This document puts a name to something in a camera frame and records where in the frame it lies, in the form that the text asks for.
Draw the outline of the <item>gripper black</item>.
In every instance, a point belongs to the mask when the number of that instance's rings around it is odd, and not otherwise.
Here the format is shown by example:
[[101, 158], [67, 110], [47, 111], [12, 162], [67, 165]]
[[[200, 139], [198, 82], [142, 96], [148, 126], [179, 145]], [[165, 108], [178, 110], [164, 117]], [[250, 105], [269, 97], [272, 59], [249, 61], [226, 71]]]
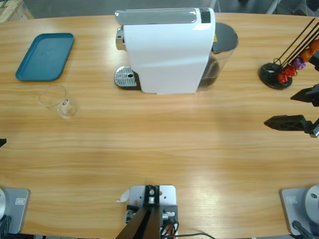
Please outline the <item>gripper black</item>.
[[[302, 89], [291, 97], [291, 100], [312, 103], [314, 107], [319, 106], [319, 85]], [[303, 131], [309, 133], [312, 138], [319, 136], [319, 122], [313, 123], [305, 119], [303, 115], [295, 116], [273, 116], [264, 122], [264, 125], [279, 131]]]

